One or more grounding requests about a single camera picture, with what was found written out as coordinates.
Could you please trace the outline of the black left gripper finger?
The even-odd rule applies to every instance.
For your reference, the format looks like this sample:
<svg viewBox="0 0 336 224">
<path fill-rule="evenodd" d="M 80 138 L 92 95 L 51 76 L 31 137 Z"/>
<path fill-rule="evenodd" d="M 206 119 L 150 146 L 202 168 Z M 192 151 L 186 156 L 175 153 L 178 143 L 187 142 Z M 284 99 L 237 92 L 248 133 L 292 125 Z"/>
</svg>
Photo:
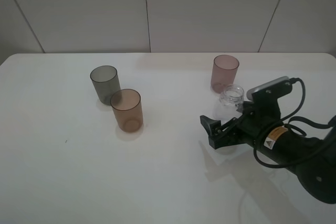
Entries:
<svg viewBox="0 0 336 224">
<path fill-rule="evenodd" d="M 208 135 L 209 145 L 217 150 L 222 147 L 236 145 L 236 136 L 234 126 L 236 118 L 232 118 L 225 124 L 221 120 L 210 119 L 207 116 L 201 115 L 200 122 Z"/>
</svg>

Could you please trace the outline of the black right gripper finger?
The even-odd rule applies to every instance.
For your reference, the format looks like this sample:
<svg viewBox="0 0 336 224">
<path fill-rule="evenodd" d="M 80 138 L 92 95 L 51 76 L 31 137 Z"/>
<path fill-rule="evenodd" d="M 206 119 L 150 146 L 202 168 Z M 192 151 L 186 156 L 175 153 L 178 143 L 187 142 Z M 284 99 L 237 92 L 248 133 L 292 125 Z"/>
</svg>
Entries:
<svg viewBox="0 0 336 224">
<path fill-rule="evenodd" d="M 237 109 L 236 110 L 236 114 L 237 115 L 242 115 L 243 114 L 243 112 L 244 112 L 244 106 L 242 104 L 239 104 L 236 109 Z"/>
</svg>

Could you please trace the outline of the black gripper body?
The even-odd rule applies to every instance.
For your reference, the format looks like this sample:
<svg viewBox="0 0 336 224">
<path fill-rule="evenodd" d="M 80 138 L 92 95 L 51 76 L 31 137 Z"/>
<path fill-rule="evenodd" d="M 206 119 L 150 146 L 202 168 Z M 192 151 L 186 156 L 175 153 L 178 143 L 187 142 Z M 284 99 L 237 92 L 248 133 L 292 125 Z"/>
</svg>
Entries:
<svg viewBox="0 0 336 224">
<path fill-rule="evenodd" d="M 260 148 L 267 134 L 282 125 L 280 119 L 278 101 L 261 104 L 245 101 L 242 105 L 242 115 L 235 120 L 233 128 L 229 131 L 228 144 L 248 144 Z"/>
</svg>

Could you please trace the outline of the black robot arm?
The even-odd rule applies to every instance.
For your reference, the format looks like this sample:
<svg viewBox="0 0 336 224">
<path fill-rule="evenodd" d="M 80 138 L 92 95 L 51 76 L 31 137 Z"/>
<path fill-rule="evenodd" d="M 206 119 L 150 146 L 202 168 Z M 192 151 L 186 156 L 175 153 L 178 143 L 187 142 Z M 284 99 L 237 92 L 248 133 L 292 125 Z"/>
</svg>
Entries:
<svg viewBox="0 0 336 224">
<path fill-rule="evenodd" d="M 317 200 L 335 204 L 335 118 L 318 124 L 303 117 L 300 121 L 318 129 L 328 129 L 324 139 L 306 137 L 280 119 L 277 102 L 257 105 L 243 103 L 243 113 L 225 124 L 204 115 L 200 122 L 213 149 L 247 144 L 255 160 L 272 169 L 285 168 L 295 174 L 303 188 Z"/>
</svg>

